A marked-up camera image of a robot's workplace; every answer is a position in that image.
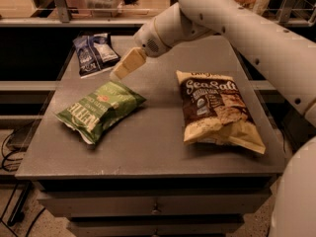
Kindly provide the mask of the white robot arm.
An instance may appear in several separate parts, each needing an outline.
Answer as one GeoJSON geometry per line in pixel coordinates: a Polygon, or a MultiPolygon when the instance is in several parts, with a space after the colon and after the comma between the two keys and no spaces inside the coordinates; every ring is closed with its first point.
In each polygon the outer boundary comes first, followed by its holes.
{"type": "MultiPolygon", "coordinates": [[[[178,0],[141,27],[136,47],[116,65],[120,80],[178,43],[219,33],[316,126],[316,45],[234,0],[178,0]]],[[[268,237],[316,237],[316,137],[288,161],[279,181],[268,237]]]]}

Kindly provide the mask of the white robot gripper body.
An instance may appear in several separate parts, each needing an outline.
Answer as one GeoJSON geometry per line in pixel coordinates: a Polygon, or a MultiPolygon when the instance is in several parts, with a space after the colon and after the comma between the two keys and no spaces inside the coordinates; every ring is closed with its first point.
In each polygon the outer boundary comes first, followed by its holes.
{"type": "Polygon", "coordinates": [[[159,57],[171,49],[162,39],[162,30],[166,24],[159,26],[160,23],[160,18],[156,16],[145,23],[133,36],[136,45],[140,47],[148,57],[159,57]]]}

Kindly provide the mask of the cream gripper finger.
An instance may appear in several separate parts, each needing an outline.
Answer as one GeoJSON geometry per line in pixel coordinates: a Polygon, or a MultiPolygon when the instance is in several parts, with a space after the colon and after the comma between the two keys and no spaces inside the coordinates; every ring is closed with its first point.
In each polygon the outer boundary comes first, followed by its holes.
{"type": "Polygon", "coordinates": [[[110,73],[110,79],[119,81],[146,62],[146,54],[140,47],[133,47],[115,66],[110,73]]]}

